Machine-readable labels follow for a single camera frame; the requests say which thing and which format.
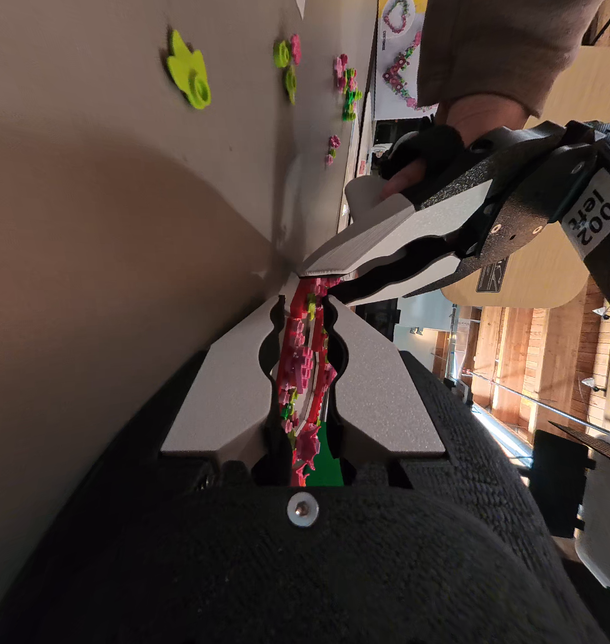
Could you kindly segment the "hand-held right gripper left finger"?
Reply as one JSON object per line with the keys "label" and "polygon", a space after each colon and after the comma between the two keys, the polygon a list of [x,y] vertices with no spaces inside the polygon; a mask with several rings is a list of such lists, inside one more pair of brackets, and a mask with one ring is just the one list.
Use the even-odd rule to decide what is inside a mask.
{"label": "hand-held right gripper left finger", "polygon": [[166,457],[240,461],[260,485],[287,486],[292,447],[278,417],[275,380],[285,296],[269,298],[208,349],[168,435]]}

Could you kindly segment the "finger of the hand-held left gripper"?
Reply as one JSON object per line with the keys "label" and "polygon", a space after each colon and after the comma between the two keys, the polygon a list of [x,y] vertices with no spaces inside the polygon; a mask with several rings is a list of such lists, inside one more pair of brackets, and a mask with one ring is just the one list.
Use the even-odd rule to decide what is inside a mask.
{"label": "finger of the hand-held left gripper", "polygon": [[491,184],[482,182],[419,211],[403,195],[393,195],[319,247],[296,273],[301,278],[345,276],[416,239],[453,232],[484,203]]}
{"label": "finger of the hand-held left gripper", "polygon": [[358,277],[328,290],[345,305],[397,299],[445,278],[460,264],[454,248],[443,237],[416,239],[396,253],[362,266]]}

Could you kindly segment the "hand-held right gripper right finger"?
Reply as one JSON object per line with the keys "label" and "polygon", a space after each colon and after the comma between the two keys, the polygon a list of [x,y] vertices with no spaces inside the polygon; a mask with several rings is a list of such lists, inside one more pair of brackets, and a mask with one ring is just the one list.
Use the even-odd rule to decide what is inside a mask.
{"label": "hand-held right gripper right finger", "polygon": [[388,479],[395,463],[431,463],[446,447],[397,347],[348,306],[324,298],[324,327],[336,376],[329,395],[327,439],[342,479],[364,466]]}

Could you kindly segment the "pink red lego heart build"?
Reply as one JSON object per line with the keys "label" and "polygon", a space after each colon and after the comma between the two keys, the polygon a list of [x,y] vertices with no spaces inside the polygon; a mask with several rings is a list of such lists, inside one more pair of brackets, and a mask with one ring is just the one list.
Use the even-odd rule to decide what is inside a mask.
{"label": "pink red lego heart build", "polygon": [[341,278],[295,280],[286,295],[283,344],[276,384],[281,426],[292,448],[291,487],[305,487],[306,466],[313,470],[317,432],[326,420],[330,387],[337,375],[327,356],[323,299]]}

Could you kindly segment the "person's left forearm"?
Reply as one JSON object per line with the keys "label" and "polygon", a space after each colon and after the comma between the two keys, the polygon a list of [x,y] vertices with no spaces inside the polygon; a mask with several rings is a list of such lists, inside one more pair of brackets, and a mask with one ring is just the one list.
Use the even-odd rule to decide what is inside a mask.
{"label": "person's left forearm", "polygon": [[495,95],[540,117],[575,60],[600,1],[428,1],[417,73],[419,106]]}

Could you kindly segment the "pink green lego flower cluster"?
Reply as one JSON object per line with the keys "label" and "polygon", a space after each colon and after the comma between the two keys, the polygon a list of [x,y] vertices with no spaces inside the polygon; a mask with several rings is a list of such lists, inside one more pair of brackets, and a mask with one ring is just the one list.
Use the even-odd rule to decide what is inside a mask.
{"label": "pink green lego flower cluster", "polygon": [[358,88],[357,70],[349,66],[346,54],[335,58],[333,75],[335,87],[342,96],[342,120],[353,122],[357,119],[357,103],[363,98],[363,93]]}

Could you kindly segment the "person's left hand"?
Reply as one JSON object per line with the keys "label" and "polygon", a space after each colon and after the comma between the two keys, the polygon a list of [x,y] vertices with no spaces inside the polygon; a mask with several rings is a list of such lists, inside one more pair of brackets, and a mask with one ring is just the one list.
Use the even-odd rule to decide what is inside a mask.
{"label": "person's left hand", "polygon": [[[522,129],[529,117],[530,112],[512,99],[499,95],[477,94],[453,102],[440,103],[435,120],[439,125],[453,127],[460,134],[463,143],[468,146],[499,127]],[[382,188],[380,201],[420,183],[426,168],[425,158],[417,158],[403,167]]]}

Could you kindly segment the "green plastic bin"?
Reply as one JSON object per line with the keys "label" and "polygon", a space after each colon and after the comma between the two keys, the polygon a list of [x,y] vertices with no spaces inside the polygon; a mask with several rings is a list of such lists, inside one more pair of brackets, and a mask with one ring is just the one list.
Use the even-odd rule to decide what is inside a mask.
{"label": "green plastic bin", "polygon": [[317,432],[318,453],[314,456],[312,470],[306,466],[306,487],[343,487],[344,481],[339,459],[334,459],[327,441],[326,423],[322,422]]}

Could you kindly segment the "wooden tilt board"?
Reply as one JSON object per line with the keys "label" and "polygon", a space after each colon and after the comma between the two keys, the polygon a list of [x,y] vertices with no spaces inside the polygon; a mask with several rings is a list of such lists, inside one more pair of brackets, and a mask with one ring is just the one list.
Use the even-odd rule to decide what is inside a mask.
{"label": "wooden tilt board", "polygon": [[[554,83],[542,117],[525,127],[550,120],[610,122],[610,47],[583,47],[572,66]],[[552,309],[570,302],[587,284],[589,271],[558,223],[508,258],[498,292],[477,291],[481,271],[446,286],[442,294],[460,306]]]}

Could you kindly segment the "heart picture instruction sheet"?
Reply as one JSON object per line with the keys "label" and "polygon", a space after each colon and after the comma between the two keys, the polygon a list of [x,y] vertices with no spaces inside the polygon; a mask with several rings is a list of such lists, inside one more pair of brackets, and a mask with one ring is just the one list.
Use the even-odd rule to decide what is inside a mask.
{"label": "heart picture instruction sheet", "polygon": [[418,98],[417,73],[427,1],[379,1],[374,117],[421,118],[437,111]]}

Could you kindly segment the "overhead softbox light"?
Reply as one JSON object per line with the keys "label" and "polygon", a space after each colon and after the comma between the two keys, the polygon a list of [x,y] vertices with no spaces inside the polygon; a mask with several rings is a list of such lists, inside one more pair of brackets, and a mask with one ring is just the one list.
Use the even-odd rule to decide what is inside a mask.
{"label": "overhead softbox light", "polygon": [[551,422],[536,430],[528,489],[552,536],[610,590],[610,433],[595,436]]}

